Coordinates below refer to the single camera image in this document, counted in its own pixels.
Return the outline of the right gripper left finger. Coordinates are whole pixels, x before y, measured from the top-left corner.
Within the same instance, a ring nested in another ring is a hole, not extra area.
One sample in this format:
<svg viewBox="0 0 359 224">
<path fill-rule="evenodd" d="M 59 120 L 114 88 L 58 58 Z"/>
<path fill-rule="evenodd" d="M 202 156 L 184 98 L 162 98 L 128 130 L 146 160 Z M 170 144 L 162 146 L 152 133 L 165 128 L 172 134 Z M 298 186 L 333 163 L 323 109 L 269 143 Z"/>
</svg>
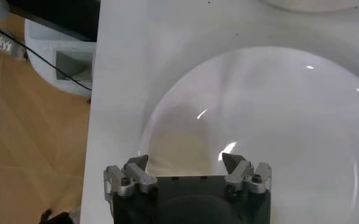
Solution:
<svg viewBox="0 0 359 224">
<path fill-rule="evenodd" d="M 112 201 L 115 195 L 130 197 L 136 187 L 144 194 L 158 189 L 157 178 L 145 172 L 148 160 L 149 156 L 143 155 L 130 158 L 122 169 L 116 165 L 106 167 L 103 172 L 105 200 Z"/>
</svg>

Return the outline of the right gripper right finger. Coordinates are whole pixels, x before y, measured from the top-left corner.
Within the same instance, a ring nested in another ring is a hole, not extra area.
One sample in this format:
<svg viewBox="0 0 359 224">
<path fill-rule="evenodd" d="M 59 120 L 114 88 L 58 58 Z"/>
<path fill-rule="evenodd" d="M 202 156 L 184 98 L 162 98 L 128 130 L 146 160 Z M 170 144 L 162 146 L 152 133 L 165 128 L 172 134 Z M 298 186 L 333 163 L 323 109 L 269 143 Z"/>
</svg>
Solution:
<svg viewBox="0 0 359 224">
<path fill-rule="evenodd" d="M 271 191 L 272 168 L 268 163 L 253 164 L 241 155 L 222 153 L 222 161 L 228 174 L 224 177 L 228 191 L 235 194 L 247 190 L 253 194 Z"/>
</svg>

